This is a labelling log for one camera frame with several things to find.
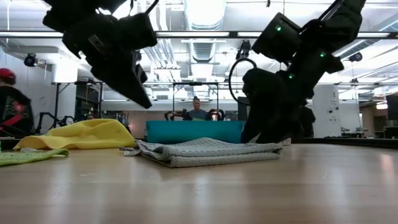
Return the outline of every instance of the pipe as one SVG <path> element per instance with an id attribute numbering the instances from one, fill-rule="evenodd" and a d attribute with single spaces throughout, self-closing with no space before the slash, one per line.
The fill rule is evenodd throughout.
<path id="1" fill-rule="evenodd" d="M 373 30 L 377 32 L 396 32 L 398 29 L 398 13 L 394 16 L 388 18 L 387 20 L 381 22 L 376 25 Z M 343 47 L 342 49 L 337 50 L 334 55 L 339 56 L 340 58 L 347 58 L 366 47 L 374 45 L 375 43 L 381 41 L 380 39 L 370 39 L 370 40 L 356 40 L 353 43 L 349 44 L 347 47 Z"/>
<path id="2" fill-rule="evenodd" d="M 159 45 L 157 44 L 155 47 L 151 47 L 151 49 L 154 51 L 155 56 L 157 57 L 157 59 L 159 60 L 160 64 L 162 64 L 162 68 L 166 67 L 166 63 L 164 62 L 164 58 L 162 56 L 162 53 L 159 50 Z"/>
<path id="3" fill-rule="evenodd" d="M 148 49 L 145 48 L 145 49 L 144 49 L 144 52 L 145 52 L 145 54 L 148 56 L 149 60 L 150 60 L 152 63 L 156 64 L 157 67 L 161 67 L 161 64 L 160 64 L 160 63 L 153 57 L 153 55 L 150 53 L 149 48 L 148 48 Z"/>
<path id="4" fill-rule="evenodd" d="M 166 23 L 166 2 L 161 1 L 159 3 L 159 25 L 160 29 L 164 31 L 168 31 L 169 28 L 167 27 Z M 171 66 L 174 67 L 177 65 L 177 62 L 174 60 L 174 53 L 173 53 L 173 48 L 172 48 L 172 43 L 170 39 L 162 39 L 161 42 L 163 42 L 164 45 L 164 54 L 167 56 L 168 60 L 171 63 Z"/>
<path id="5" fill-rule="evenodd" d="M 164 56 L 165 56 L 165 58 L 166 58 L 166 60 L 167 60 L 167 65 L 168 65 L 168 67 L 170 67 L 170 68 L 174 67 L 174 66 L 173 66 L 173 63 L 172 63 L 172 61 L 171 61 L 171 59 L 170 59 L 170 57 L 169 57 L 169 53 L 168 53 L 167 48 L 166 48 L 166 46 L 165 46 L 164 40 L 160 40 L 160 41 L 158 42 L 158 44 L 160 45 L 160 48 L 163 50 Z"/>

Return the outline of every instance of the red cap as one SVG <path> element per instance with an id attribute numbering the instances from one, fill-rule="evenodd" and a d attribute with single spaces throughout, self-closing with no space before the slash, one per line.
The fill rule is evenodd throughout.
<path id="1" fill-rule="evenodd" d="M 0 68 L 0 78 L 15 78 L 15 74 L 8 68 Z"/>

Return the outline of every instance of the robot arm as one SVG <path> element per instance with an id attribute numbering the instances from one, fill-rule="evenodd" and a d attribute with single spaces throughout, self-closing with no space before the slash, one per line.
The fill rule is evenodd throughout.
<path id="1" fill-rule="evenodd" d="M 271 73 L 257 68 L 252 60 L 241 58 L 229 74 L 241 61 L 254 65 L 243 76 L 243 92 L 251 110 L 242 142 L 249 142 L 258 134 L 257 143 L 281 142 L 300 130 L 300 102 L 313 96 L 313 88 L 325 72 L 344 69 L 341 59 L 332 53 L 357 37 L 365 1 L 336 0 L 320 18 L 302 28 L 281 13 L 273 18 L 252 49 L 286 64 L 287 70 Z"/>
<path id="2" fill-rule="evenodd" d="M 86 55 L 96 78 L 144 108 L 152 106 L 142 86 L 145 80 L 135 73 L 135 52 L 157 44 L 148 14 L 159 0 L 145 13 L 120 20 L 96 10 L 114 12 L 126 0 L 44 1 L 52 7 L 44 17 L 44 25 L 63 33 L 63 43 L 78 58 L 80 52 Z M 251 110 L 242 142 L 259 133 L 259 143 L 279 142 L 299 129 L 300 102 L 313 96 L 313 88 L 325 72 L 343 69 L 340 58 L 332 53 L 356 38 L 365 1 L 336 0 L 320 18 L 303 27 L 281 13 L 273 18 L 252 49 L 286 64 L 287 70 L 267 72 L 256 68 L 250 59 L 241 58 L 229 74 L 231 76 L 236 64 L 243 60 L 254 65 L 243 77 L 243 92 Z"/>

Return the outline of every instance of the wrinkled cloth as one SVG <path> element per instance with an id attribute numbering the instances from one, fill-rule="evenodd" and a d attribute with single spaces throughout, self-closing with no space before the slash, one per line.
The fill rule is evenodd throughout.
<path id="1" fill-rule="evenodd" d="M 135 147 L 120 147 L 125 156 L 141 155 L 167 167 L 196 167 L 279 159 L 282 144 L 232 144 L 200 138 L 180 144 L 136 141 Z"/>

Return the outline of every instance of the ceiling duct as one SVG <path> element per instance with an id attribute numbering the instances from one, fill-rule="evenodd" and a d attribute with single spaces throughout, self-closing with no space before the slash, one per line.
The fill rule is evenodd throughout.
<path id="1" fill-rule="evenodd" d="M 385 20 L 384 22 L 380 23 L 377 25 L 376 30 L 379 32 L 397 32 L 398 30 L 398 14 L 390 17 L 389 19 Z M 339 50 L 336 55 L 340 56 L 341 59 L 347 58 L 363 49 L 366 47 L 369 47 L 377 42 L 379 42 L 379 39 L 373 39 L 373 40 L 357 40 L 350 44 L 347 48 L 344 48 L 342 50 Z"/>
<path id="2" fill-rule="evenodd" d="M 226 0 L 184 0 L 185 23 L 188 30 L 221 30 Z M 194 61 L 210 62 L 215 54 L 214 43 L 192 43 Z"/>
<path id="3" fill-rule="evenodd" d="M 184 16 L 188 30 L 211 31 L 221 30 L 223 26 L 226 0 L 184 0 Z M 195 41 L 190 43 L 191 73 L 194 78 L 210 77 L 213 71 L 211 62 L 216 52 L 216 44 L 212 40 L 204 42 Z M 207 97 L 208 86 L 195 86 L 192 96 Z"/>

